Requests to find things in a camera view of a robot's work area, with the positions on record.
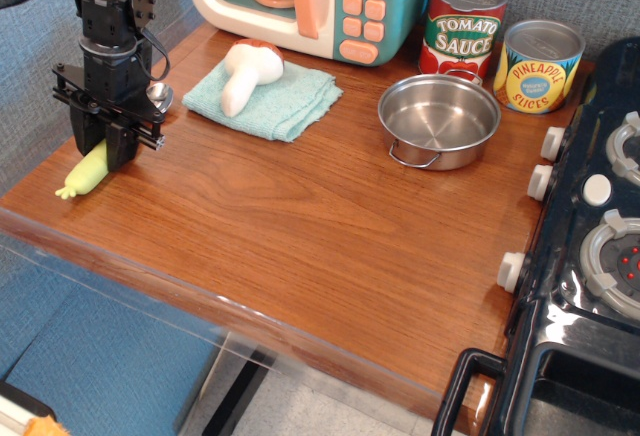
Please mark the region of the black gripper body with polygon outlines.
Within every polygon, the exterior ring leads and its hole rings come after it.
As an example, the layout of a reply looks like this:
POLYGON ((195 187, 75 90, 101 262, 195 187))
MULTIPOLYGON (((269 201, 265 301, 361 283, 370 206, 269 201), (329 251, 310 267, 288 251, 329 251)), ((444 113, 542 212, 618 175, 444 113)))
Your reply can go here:
POLYGON ((83 64, 56 63, 53 87, 87 91, 100 100, 121 103, 136 92, 143 92, 161 80, 151 75, 153 43, 140 38, 120 47, 102 46, 87 38, 79 40, 83 64))

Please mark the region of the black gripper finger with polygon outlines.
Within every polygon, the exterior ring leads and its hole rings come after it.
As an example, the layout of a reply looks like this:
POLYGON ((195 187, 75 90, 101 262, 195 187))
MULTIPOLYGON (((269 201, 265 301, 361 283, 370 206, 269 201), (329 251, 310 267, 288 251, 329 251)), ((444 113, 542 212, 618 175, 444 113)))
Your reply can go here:
POLYGON ((105 124, 98 115, 71 107, 70 121, 76 148, 82 156, 105 139, 105 124))
POLYGON ((107 147, 107 167, 110 172, 118 171, 136 157, 139 142, 131 128, 109 125, 105 129, 107 147))

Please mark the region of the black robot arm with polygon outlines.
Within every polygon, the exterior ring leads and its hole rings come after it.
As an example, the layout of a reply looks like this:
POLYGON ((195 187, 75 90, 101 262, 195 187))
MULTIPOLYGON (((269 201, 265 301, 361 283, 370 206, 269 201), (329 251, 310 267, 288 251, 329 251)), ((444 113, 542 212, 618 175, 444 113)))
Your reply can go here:
POLYGON ((82 21, 80 66, 58 63, 54 97, 69 107, 78 151, 106 145, 107 167, 117 171, 136 157, 139 145, 159 148, 165 116, 147 90, 154 52, 164 50, 146 26, 155 0, 74 0, 82 21))

